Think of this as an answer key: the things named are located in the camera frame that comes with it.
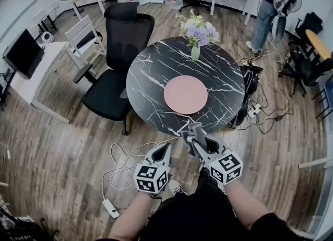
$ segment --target jeans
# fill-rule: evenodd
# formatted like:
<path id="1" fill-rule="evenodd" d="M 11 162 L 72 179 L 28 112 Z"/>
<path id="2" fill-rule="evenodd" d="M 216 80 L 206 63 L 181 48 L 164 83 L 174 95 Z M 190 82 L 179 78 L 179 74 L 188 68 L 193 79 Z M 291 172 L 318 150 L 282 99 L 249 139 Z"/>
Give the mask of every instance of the jeans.
<path id="1" fill-rule="evenodd" d="M 158 207 L 157 211 L 166 208 L 172 202 L 179 200 L 182 201 L 188 197 L 196 197 L 196 199 L 202 200 L 202 203 L 207 200 L 212 202 L 223 202 L 232 211 L 232 206 L 229 202 L 228 197 L 219 189 L 219 187 L 217 186 L 217 181 L 209 175 L 209 170 L 207 168 L 202 168 L 198 179 L 198 186 L 194 194 L 187 196 L 183 192 L 176 193 L 173 198 L 169 198 L 166 201 L 162 202 L 161 205 Z"/>
<path id="2" fill-rule="evenodd" d="M 277 13 L 273 4 L 262 0 L 251 40 L 251 45 L 254 50 L 263 49 L 268 33 L 270 32 L 271 23 L 276 15 Z"/>

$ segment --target person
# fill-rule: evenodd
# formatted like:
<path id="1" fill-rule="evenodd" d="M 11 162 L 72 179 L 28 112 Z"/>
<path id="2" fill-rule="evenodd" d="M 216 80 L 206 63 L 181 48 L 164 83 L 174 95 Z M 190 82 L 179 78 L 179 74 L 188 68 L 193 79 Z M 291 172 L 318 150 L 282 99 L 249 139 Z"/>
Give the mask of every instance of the person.
<path id="1" fill-rule="evenodd" d="M 273 6 L 273 0 L 262 0 L 252 39 L 251 41 L 246 41 L 246 46 L 254 53 L 262 51 L 270 31 L 270 25 L 276 15 L 277 12 Z"/>
<path id="2" fill-rule="evenodd" d="M 238 179 L 225 185 L 224 193 L 208 169 L 201 168 L 195 193 L 188 196 L 179 182 L 170 180 L 174 197 L 149 220 L 153 199 L 139 192 L 115 221 L 111 239 L 103 240 L 301 240 Z"/>

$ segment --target monitor screen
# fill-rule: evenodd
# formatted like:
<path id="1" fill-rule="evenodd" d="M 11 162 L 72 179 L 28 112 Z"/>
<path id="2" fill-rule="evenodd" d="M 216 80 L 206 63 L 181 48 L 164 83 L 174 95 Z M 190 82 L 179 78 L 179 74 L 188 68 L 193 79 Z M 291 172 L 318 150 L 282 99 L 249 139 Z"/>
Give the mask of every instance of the monitor screen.
<path id="1" fill-rule="evenodd" d="M 6 49 L 4 59 L 15 70 L 30 78 L 38 66 L 44 51 L 25 29 L 14 42 Z"/>

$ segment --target speaker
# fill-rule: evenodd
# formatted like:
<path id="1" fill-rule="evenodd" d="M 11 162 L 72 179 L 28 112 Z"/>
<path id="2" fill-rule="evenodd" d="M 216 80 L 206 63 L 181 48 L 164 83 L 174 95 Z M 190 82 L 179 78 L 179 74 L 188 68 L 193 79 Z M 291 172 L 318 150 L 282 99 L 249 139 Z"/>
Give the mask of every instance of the speaker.
<path id="1" fill-rule="evenodd" d="M 43 43 L 51 43 L 54 41 L 54 36 L 50 32 L 44 32 L 42 35 Z"/>

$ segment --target white sneaker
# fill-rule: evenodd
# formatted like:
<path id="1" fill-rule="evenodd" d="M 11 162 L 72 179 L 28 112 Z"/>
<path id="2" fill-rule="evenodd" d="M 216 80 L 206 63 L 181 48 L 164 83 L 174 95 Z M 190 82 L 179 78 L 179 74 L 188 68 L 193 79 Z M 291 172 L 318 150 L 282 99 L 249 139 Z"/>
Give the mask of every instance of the white sneaker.
<path id="1" fill-rule="evenodd" d="M 256 50 L 252 48 L 251 41 L 246 41 L 246 46 L 253 51 L 253 53 L 258 53 L 260 50 Z"/>
<path id="2" fill-rule="evenodd" d="M 200 160 L 200 167 L 199 167 L 199 173 L 200 173 L 203 168 L 203 165 L 205 164 L 205 161 L 201 158 L 199 160 Z"/>
<path id="3" fill-rule="evenodd" d="M 185 195 L 187 195 L 186 192 L 182 189 L 181 184 L 174 179 L 169 181 L 169 189 L 173 193 L 173 195 L 176 195 L 177 193 L 184 193 Z"/>

